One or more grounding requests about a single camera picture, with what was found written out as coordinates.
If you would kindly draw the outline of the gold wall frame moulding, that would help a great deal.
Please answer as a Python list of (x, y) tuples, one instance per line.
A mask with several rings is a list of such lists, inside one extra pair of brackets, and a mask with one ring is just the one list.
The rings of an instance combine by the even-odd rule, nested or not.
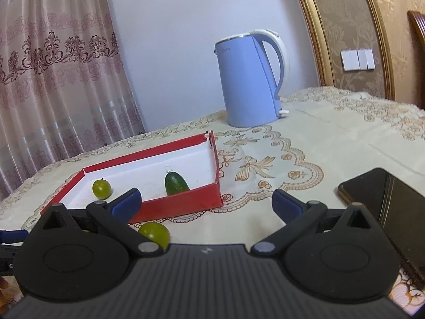
[[(376, 0), (299, 0), (323, 86), (394, 99), (390, 46)], [(375, 68), (345, 71), (341, 51), (370, 49)]]

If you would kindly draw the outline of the cream embroidered tablecloth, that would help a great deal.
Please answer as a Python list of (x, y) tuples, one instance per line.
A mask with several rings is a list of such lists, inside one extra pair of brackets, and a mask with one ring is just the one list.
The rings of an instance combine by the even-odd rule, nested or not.
[[(1, 227), (31, 228), (40, 205), (53, 190), (59, 191), (71, 175), (91, 164), (145, 150), (166, 141), (211, 129), (218, 138), (221, 189), (224, 206), (198, 216), (167, 221), (176, 241), (237, 242), (250, 244), (276, 230), (282, 223), (271, 213), (271, 190), (277, 185), (302, 199), (320, 199), (330, 207), (342, 204), (336, 195), (339, 182), (380, 166), (424, 194), (424, 111), (411, 104), (377, 99), (363, 92), (316, 88), (298, 91), (283, 99), (289, 117), (254, 129), (235, 129), (226, 124), (224, 112), (190, 123), (130, 137), (98, 150), (59, 161), (26, 180), (1, 203)], [(331, 318), (325, 310), (301, 302), (294, 291), (282, 289), (265, 296), (259, 314), (251, 310), (248, 295), (267, 295), (256, 286), (248, 288), (239, 277), (239, 266), (231, 265), (214, 291), (206, 279), (192, 281), (194, 291), (169, 292), (165, 298), (148, 294), (144, 285), (141, 300), (154, 301), (150, 312), (133, 293), (126, 304), (143, 314), (137, 318)]]

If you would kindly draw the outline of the wooden headboard edge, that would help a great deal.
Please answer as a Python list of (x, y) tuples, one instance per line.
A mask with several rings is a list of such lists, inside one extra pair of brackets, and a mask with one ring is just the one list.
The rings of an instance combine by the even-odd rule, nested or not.
[(414, 27), (419, 44), (421, 46), (421, 57), (424, 59), (425, 50), (425, 14), (419, 11), (409, 10), (408, 18)]

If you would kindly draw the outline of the red shallow box tray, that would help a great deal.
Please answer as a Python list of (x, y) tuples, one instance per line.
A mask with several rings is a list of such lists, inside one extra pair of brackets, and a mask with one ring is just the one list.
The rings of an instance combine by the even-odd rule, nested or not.
[[(165, 177), (175, 171), (189, 191), (169, 196)], [(104, 179), (112, 187), (112, 199), (130, 189), (138, 189), (141, 208), (132, 223), (179, 217), (223, 205), (215, 136), (211, 130), (174, 142), (139, 150), (81, 169), (50, 200), (68, 209), (83, 209), (96, 200), (91, 187)]]

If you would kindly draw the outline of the green tomato outside tray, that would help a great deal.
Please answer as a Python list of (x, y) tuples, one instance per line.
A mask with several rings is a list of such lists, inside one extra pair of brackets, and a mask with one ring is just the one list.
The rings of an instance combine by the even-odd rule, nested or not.
[(171, 243), (171, 234), (166, 226), (157, 222), (144, 223), (139, 227), (138, 232), (159, 244), (166, 251)]

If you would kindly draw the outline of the black smartphone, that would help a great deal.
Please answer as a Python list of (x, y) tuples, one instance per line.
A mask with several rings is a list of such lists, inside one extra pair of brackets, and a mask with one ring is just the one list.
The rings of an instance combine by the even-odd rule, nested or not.
[(341, 182), (337, 193), (347, 204), (366, 206), (400, 254), (402, 267), (424, 289), (424, 195), (382, 168)]

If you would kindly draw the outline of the dark green cucumber end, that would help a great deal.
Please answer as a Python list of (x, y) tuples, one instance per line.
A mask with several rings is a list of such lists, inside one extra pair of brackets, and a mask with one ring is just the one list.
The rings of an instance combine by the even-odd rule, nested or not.
[(169, 171), (164, 179), (166, 194), (172, 196), (190, 190), (184, 178), (175, 171)]

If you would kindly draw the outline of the white wall switch panel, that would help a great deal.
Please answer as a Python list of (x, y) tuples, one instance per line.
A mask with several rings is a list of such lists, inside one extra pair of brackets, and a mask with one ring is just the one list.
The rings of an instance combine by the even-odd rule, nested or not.
[(344, 71), (373, 71), (376, 69), (372, 49), (341, 51)]

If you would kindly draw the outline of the blue electric kettle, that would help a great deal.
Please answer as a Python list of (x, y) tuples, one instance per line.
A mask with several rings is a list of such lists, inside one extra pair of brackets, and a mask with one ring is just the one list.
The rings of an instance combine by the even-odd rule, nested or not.
[(257, 29), (215, 44), (228, 124), (253, 128), (286, 116), (279, 92), (287, 83), (290, 58), (279, 36)]

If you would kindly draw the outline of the green tomato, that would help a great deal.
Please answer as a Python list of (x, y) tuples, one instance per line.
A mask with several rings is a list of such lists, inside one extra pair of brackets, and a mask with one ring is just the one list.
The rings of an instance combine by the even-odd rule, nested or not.
[(105, 200), (112, 194), (110, 183), (105, 179), (96, 180), (92, 187), (92, 192), (97, 199)]

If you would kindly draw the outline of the pink patterned curtain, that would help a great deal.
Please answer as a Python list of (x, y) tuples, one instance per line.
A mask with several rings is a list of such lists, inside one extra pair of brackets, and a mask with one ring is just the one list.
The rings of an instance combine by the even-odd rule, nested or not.
[(144, 131), (107, 0), (1, 0), (1, 197)]

